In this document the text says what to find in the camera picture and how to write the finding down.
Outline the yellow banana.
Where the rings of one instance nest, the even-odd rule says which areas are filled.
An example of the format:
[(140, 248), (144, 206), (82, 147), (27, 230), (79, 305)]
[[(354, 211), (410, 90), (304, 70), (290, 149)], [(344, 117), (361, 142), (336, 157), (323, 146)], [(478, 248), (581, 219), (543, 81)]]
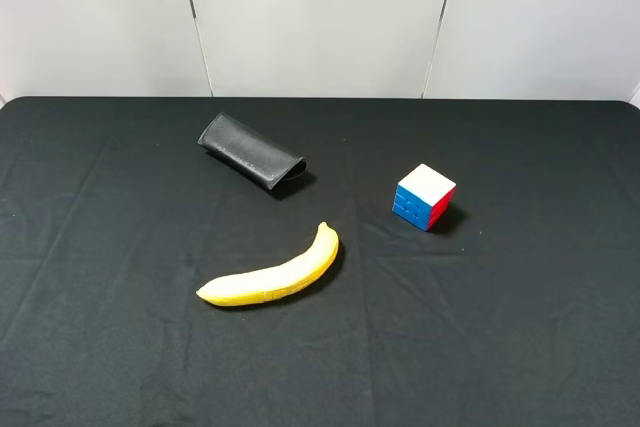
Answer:
[(337, 232), (321, 222), (313, 243), (302, 254), (278, 266), (215, 278), (200, 287), (196, 295), (218, 307), (280, 300), (317, 281), (332, 265), (338, 250)]

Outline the black leather glasses case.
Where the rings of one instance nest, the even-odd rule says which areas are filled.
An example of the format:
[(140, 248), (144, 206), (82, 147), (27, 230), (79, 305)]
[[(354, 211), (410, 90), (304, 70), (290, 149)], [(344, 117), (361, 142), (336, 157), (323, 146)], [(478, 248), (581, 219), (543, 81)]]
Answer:
[(304, 157), (293, 154), (224, 112), (211, 121), (197, 143), (267, 191), (283, 181), (297, 178), (307, 168)]

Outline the black table cloth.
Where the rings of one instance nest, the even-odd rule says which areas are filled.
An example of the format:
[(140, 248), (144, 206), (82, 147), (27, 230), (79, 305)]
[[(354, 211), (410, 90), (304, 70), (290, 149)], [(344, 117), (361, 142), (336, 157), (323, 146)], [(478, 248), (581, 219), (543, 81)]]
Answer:
[[(267, 191), (221, 112), (306, 159)], [(420, 164), (456, 183), (422, 231)], [(267, 303), (207, 282), (328, 270)], [(635, 426), (639, 112), (621, 101), (23, 97), (1, 110), (5, 426)]]

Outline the colourful puzzle cube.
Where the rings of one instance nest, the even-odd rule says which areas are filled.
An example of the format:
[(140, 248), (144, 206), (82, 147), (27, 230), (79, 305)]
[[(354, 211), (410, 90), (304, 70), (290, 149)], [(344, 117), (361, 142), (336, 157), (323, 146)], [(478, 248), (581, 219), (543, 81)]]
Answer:
[(420, 164), (398, 182), (392, 212), (428, 231), (444, 213), (455, 189), (455, 182)]

